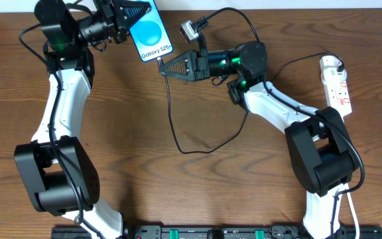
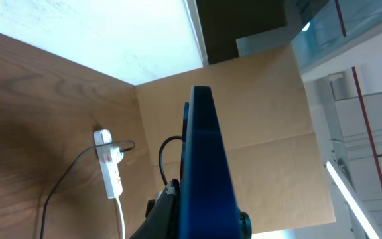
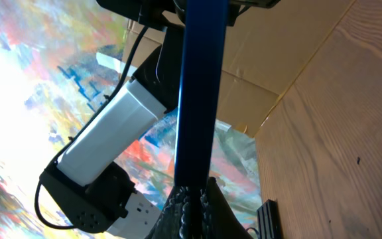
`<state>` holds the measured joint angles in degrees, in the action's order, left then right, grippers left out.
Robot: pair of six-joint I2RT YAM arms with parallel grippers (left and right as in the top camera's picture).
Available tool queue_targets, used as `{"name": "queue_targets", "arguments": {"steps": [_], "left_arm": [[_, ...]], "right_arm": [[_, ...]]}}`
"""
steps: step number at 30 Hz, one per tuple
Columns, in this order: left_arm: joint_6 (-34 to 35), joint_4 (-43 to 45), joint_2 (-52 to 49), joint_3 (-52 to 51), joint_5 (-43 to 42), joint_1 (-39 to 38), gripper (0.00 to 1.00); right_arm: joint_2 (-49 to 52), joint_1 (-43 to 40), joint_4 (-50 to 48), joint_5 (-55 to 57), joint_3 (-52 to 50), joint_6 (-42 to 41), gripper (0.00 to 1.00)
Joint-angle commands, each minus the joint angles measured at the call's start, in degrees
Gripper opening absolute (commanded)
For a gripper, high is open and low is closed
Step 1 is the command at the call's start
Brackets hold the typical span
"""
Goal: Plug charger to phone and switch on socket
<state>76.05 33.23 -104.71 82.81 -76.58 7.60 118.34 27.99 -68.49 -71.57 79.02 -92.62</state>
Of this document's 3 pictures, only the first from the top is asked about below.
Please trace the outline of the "blue screen Galaxy smartphone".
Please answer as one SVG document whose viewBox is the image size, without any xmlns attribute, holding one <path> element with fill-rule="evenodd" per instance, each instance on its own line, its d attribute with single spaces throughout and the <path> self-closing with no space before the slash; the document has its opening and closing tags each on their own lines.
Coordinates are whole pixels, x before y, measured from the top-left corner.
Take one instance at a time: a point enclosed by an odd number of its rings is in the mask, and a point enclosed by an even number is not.
<svg viewBox="0 0 382 239">
<path fill-rule="evenodd" d="M 150 3 L 151 10 L 140 18 L 131 28 L 131 36 L 142 62 L 150 62 L 174 51 L 164 27 L 155 0 Z"/>
</svg>

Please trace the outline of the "white power strip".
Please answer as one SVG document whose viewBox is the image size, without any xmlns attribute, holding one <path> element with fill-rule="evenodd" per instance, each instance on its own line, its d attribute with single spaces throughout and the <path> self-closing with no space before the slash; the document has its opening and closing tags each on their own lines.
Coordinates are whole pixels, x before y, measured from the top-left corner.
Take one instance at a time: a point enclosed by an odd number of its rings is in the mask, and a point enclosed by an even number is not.
<svg viewBox="0 0 382 239">
<path fill-rule="evenodd" d="M 324 92 L 327 105 L 336 109 L 342 118 L 352 113 L 348 84 L 346 81 L 324 85 Z"/>
</svg>

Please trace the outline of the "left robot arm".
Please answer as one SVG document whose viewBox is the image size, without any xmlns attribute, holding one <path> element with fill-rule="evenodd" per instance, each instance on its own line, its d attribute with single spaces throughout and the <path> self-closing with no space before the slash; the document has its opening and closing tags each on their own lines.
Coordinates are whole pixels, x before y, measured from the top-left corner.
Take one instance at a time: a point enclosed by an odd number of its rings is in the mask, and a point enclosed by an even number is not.
<svg viewBox="0 0 382 239">
<path fill-rule="evenodd" d="M 96 168 L 80 143 L 85 102 L 95 68 L 92 50 L 123 43 L 131 27 L 151 11 L 145 1 L 96 1 L 95 11 L 79 2 L 40 0 L 37 27 L 46 37 L 38 59 L 50 82 L 41 123 L 14 159 L 32 206 L 80 227 L 63 238 L 132 238 L 122 214 L 100 197 Z"/>
</svg>

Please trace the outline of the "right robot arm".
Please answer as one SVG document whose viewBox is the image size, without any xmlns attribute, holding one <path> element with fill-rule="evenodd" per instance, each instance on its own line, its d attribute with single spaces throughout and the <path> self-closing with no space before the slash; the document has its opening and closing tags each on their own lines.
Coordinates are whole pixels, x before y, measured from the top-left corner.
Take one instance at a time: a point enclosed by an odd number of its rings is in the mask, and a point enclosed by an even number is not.
<svg viewBox="0 0 382 239">
<path fill-rule="evenodd" d="M 342 196 L 363 185 L 365 168 L 337 108 L 319 110 L 277 90 L 267 80 L 267 50 L 259 41 L 211 52 L 202 44 L 158 64 L 165 78 L 190 82 L 236 74 L 227 83 L 232 102 L 285 135 L 292 170 L 306 190 L 303 225 L 309 237 L 338 237 Z"/>
</svg>

